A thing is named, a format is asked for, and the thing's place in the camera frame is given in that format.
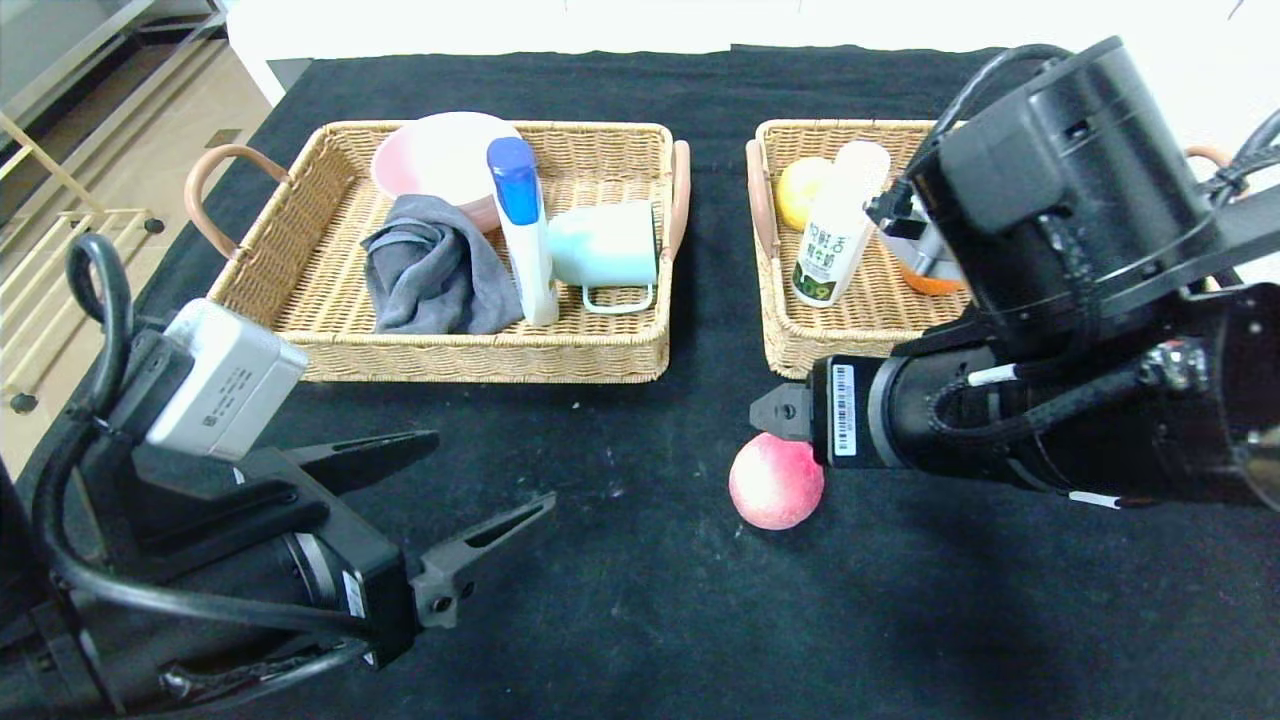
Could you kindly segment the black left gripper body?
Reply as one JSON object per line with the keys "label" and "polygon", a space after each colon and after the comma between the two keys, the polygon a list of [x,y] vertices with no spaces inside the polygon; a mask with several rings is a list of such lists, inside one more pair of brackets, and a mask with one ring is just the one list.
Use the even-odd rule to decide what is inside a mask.
{"label": "black left gripper body", "polygon": [[404,551],[283,455],[257,448],[197,477],[184,514],[184,585],[244,601],[236,623],[365,643],[380,667],[413,642]]}

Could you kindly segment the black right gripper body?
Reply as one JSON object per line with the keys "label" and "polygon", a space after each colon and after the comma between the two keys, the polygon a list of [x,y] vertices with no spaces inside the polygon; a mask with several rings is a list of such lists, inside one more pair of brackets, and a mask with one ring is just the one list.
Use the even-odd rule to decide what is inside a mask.
{"label": "black right gripper body", "polygon": [[901,469],[970,480],[1005,480],[1006,464],[964,448],[929,425],[929,398],[950,380],[992,366],[980,346],[925,356],[835,355],[815,363],[812,446],[838,469]]}

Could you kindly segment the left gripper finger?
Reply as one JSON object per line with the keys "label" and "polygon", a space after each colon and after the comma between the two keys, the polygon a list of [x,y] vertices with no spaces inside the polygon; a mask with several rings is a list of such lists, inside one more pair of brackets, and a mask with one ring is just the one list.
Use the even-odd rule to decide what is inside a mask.
{"label": "left gripper finger", "polygon": [[556,515],[549,492],[463,529],[420,556],[410,579],[421,629],[452,629],[476,598],[500,584],[541,543]]}
{"label": "left gripper finger", "polygon": [[365,489],[435,452],[434,430],[408,430],[285,448],[283,455],[333,495]]}

